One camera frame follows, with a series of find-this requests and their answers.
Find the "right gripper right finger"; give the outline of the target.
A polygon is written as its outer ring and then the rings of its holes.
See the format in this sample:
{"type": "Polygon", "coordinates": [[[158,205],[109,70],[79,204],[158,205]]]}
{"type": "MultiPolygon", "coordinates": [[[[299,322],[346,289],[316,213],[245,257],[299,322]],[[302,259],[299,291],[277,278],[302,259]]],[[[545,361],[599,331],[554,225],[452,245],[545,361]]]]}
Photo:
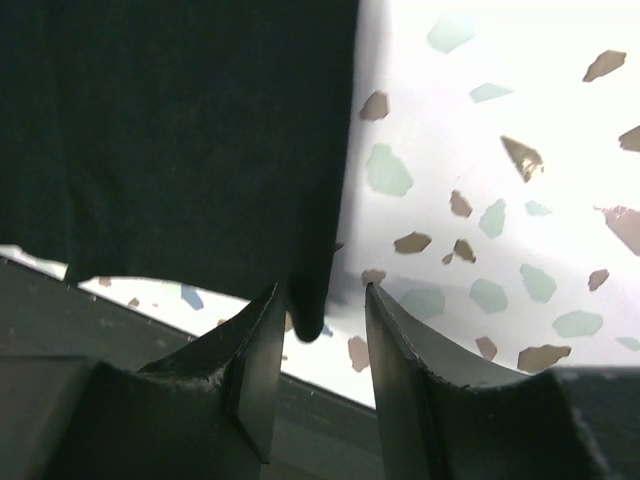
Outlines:
{"type": "Polygon", "coordinates": [[[387,478],[638,477],[637,369],[526,375],[422,324],[378,285],[365,310],[387,478]]]}

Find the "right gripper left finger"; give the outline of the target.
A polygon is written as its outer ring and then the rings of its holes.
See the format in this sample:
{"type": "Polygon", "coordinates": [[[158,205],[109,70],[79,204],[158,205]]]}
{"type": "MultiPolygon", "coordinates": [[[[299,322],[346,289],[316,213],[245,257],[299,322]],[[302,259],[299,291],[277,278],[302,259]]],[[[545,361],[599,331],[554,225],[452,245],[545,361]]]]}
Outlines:
{"type": "Polygon", "coordinates": [[[284,293],[137,372],[96,364],[49,479],[257,479],[271,460],[284,293]]]}

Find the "black t shirt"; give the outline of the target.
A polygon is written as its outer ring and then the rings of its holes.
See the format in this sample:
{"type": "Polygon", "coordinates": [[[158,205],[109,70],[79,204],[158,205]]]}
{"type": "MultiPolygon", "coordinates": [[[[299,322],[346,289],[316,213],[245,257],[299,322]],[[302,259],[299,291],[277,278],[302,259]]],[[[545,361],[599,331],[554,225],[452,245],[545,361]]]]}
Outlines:
{"type": "Polygon", "coordinates": [[[5,1],[1,241],[324,323],[355,1],[5,1]]]}

